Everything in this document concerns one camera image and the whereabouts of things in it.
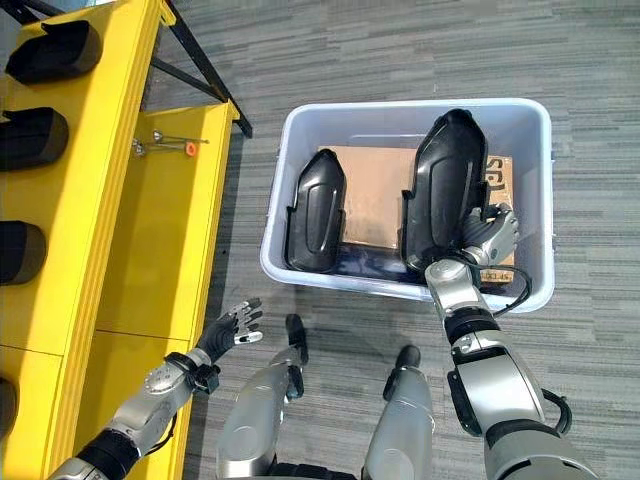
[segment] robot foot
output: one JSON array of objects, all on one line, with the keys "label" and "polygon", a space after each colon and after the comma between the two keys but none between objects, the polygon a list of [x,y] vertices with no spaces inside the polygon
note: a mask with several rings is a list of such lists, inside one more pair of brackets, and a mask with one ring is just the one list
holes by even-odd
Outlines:
[{"label": "robot foot", "polygon": [[300,319],[300,315],[290,313],[285,320],[287,335],[289,335],[289,345],[296,347],[300,351],[302,365],[309,362],[309,349],[307,348],[307,333]]},{"label": "robot foot", "polygon": [[396,368],[391,371],[384,386],[382,397],[388,402],[396,389],[398,373],[405,367],[418,368],[420,366],[420,350],[415,345],[405,345],[396,357]]}]

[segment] gray carpet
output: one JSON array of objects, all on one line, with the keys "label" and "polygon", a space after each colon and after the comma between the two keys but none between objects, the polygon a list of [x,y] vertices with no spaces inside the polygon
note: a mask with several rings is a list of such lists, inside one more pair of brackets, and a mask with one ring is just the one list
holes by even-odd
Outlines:
[{"label": "gray carpet", "polygon": [[[451,360],[432,305],[278,284],[258,253],[296,106],[507,96],[551,113],[557,286],[544,309],[501,325],[540,383],[568,397],[570,439],[602,478],[638,478],[640,5],[578,3],[178,3],[255,128],[233,138],[208,316],[256,295],[266,314],[264,341],[225,356],[221,388],[195,400],[185,478],[214,478],[234,395],[285,345],[289,312],[310,330],[311,362],[304,398],[286,410],[281,460],[359,472],[389,368],[413,342],[434,399],[433,478],[484,478],[482,442],[460,428],[444,380]],[[159,54],[195,71],[168,33]],[[150,108],[208,101],[159,72],[152,83]]]}]

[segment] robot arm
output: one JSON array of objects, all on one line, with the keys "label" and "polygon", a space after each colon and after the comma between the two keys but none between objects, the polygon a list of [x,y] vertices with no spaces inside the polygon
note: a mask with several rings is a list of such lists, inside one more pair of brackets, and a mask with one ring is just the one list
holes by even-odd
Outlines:
[{"label": "robot arm", "polygon": [[262,315],[258,307],[257,298],[234,306],[205,329],[196,348],[167,355],[102,432],[50,480],[121,480],[140,458],[162,447],[165,442],[158,442],[191,395],[211,394],[218,387],[220,370],[214,363],[234,345],[262,338],[255,323]]},{"label": "robot arm", "polygon": [[543,391],[475,285],[468,263],[497,264],[518,240],[513,211],[500,205],[493,215],[484,222],[473,211],[465,223],[464,255],[439,260],[425,272],[451,344],[455,368],[448,380],[458,419],[468,433],[484,437],[491,480],[596,479],[561,432],[544,423]]}]

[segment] cardboard box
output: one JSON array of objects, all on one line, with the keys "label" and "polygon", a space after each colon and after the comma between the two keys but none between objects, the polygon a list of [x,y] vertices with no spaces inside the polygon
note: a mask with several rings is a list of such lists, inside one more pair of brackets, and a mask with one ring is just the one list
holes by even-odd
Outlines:
[{"label": "cardboard box", "polygon": [[343,243],[399,248],[402,191],[413,184],[411,148],[320,147],[333,150],[347,178]]},{"label": "cardboard box", "polygon": [[[402,228],[402,191],[413,185],[416,150],[321,146],[333,150],[347,178],[343,243],[399,248]],[[486,179],[491,187],[490,203],[513,206],[513,164],[511,157],[489,155]],[[503,265],[513,265],[511,254]],[[513,281],[513,272],[486,270],[482,281],[504,284]]]},{"label": "cardboard box", "polygon": [[[485,178],[489,182],[491,193],[489,194],[489,203],[498,204],[506,203],[513,208],[513,160],[511,157],[500,157],[498,155],[489,155],[487,157],[487,170]],[[513,253],[509,255],[500,265],[513,266],[515,256]],[[480,279],[483,283],[511,283],[513,281],[513,272],[504,272],[500,270],[483,270],[480,273]]]}]

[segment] yellow shelving unit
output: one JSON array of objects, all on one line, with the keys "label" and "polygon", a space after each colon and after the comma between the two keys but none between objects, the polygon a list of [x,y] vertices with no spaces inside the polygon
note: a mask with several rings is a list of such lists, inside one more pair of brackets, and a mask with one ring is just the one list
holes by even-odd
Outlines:
[{"label": "yellow shelving unit", "polygon": [[[141,114],[136,138],[153,130],[209,141],[183,152],[131,157],[98,309],[75,450],[133,395],[172,351],[198,340],[215,250],[231,122],[230,103]],[[130,479],[180,478],[190,405],[175,436],[140,461]]]},{"label": "yellow shelving unit", "polygon": [[[47,19],[88,20],[103,54],[72,80],[2,79],[2,108],[51,106],[69,124],[54,164],[0,173],[2,220],[39,226],[47,258],[24,285],[0,287],[0,374],[19,390],[1,478],[45,478],[104,426],[145,373],[202,329],[224,185],[232,102],[140,113],[163,0],[121,0]],[[43,34],[22,29],[19,43]],[[195,157],[132,154],[134,138],[204,138]],[[179,478],[188,427],[131,478]]]}]

